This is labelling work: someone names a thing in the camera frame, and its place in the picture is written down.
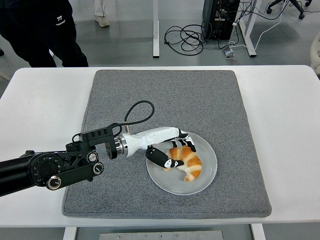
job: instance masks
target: robotic arm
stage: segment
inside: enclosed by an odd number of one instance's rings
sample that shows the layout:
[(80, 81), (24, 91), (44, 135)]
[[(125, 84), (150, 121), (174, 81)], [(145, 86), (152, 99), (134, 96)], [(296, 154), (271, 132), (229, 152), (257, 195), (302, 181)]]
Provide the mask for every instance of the robotic arm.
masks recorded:
[[(142, 102), (151, 104), (154, 112), (152, 103), (148, 101), (137, 102), (134, 106)], [(66, 151), (28, 150), (19, 158), (0, 162), (0, 197), (33, 186), (57, 190), (83, 180), (92, 181), (93, 177), (104, 171), (104, 165), (99, 162), (96, 152), (95, 145), (98, 144), (105, 144), (110, 159), (115, 159), (118, 155), (130, 157), (139, 149), (146, 150), (146, 157), (163, 168), (178, 167), (184, 163), (170, 159), (164, 152), (153, 147), (154, 144), (172, 141), (173, 147), (176, 147), (178, 140), (181, 144), (188, 145), (193, 152), (196, 151), (191, 137), (176, 127), (158, 127), (137, 134), (119, 134), (121, 126), (128, 127), (132, 124), (136, 122), (113, 123), (105, 128), (76, 134), (79, 140), (74, 141), (73, 136), (72, 142), (65, 146)], [(120, 127), (120, 132), (116, 135), (113, 133), (115, 127)]]

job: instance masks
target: person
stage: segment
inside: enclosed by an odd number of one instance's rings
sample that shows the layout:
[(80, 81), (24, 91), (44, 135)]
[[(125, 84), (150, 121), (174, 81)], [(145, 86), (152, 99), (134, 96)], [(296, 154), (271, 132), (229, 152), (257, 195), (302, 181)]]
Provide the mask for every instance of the person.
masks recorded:
[(88, 67), (68, 0), (0, 0), (0, 35), (34, 68)]
[(94, 20), (96, 20), (100, 27), (109, 26), (109, 21), (106, 16), (106, 0), (93, 0), (94, 4)]

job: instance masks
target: white plate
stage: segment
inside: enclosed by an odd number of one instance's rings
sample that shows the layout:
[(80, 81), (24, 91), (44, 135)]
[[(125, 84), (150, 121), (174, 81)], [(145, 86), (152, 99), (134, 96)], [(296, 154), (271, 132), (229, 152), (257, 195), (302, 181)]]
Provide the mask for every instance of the white plate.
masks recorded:
[[(172, 167), (169, 171), (165, 171), (163, 167), (158, 166), (149, 159), (146, 160), (146, 167), (152, 180), (160, 188), (171, 194), (196, 194), (208, 187), (217, 173), (218, 162), (215, 151), (202, 137), (191, 132), (188, 132), (188, 134), (192, 138), (196, 154), (202, 162), (201, 174), (197, 179), (185, 181), (184, 178), (186, 173), (184, 171), (179, 170), (176, 167)], [(173, 144), (171, 141), (167, 141), (156, 144), (154, 147), (166, 153), (173, 147)]]

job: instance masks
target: gray felt pad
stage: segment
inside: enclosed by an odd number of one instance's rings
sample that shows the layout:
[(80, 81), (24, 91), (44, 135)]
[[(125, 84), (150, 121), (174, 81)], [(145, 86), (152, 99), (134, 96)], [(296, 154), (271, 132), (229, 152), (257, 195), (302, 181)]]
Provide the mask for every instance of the gray felt pad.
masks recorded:
[[(62, 212), (69, 217), (108, 219), (263, 218), (271, 213), (237, 78), (229, 70), (99, 70), (96, 72), (82, 131), (123, 123), (140, 100), (155, 106), (134, 134), (176, 127), (204, 138), (214, 149), (218, 168), (213, 182), (193, 195), (174, 195), (149, 176), (145, 151), (110, 160), (97, 146), (102, 175), (66, 188)], [(142, 103), (128, 122), (147, 117)]]

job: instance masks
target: gray floor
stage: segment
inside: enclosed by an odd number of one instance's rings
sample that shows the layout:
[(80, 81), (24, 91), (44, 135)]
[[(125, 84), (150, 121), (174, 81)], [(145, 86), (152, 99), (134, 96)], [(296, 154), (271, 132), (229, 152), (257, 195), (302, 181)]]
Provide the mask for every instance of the gray floor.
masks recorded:
[[(88, 58), (90, 67), (122, 66), (223, 66), (223, 65), (310, 65), (310, 46), (320, 31), (320, 13), (305, 13), (305, 18), (298, 18), (299, 12), (294, 6), (285, 9), (279, 25), (266, 32), (256, 49), (257, 57), (250, 58), (245, 47), (235, 47), (234, 58), (227, 59), (218, 48), (217, 41), (209, 40), (202, 53), (196, 56), (183, 56), (175, 53), (164, 44), (164, 34), (171, 26), (184, 27), (189, 24), (201, 24), (204, 0), (161, 0), (159, 1), (159, 35), (160, 57), (153, 58), (153, 3), (151, 0), (107, 0), (105, 9), (110, 26), (102, 28), (93, 19), (91, 0), (70, 0), (77, 29), (77, 42)], [(268, 2), (262, 1), (260, 11), (264, 11)], [(276, 17), (282, 4), (274, 6), (271, 15)], [(320, 1), (313, 1), (309, 11), (320, 11)], [(257, 44), (260, 34), (278, 23), (277, 20), (266, 20), (257, 17), (251, 39)], [(239, 45), (243, 39), (239, 35)], [(221, 41), (224, 46), (228, 41)], [(20, 68), (29, 65), (16, 56), (10, 44), (0, 37), (0, 48), (5, 52), (0, 57), (0, 73), (11, 78)], [(54, 58), (61, 67), (61, 61)], [(0, 96), (8, 82), (0, 77)], [(291, 223), (265, 224), (267, 240), (315, 240), (320, 239), (320, 224)], [(62, 239), (63, 229), (39, 228), (8, 229), (0, 228), (0, 239), (13, 240)]]

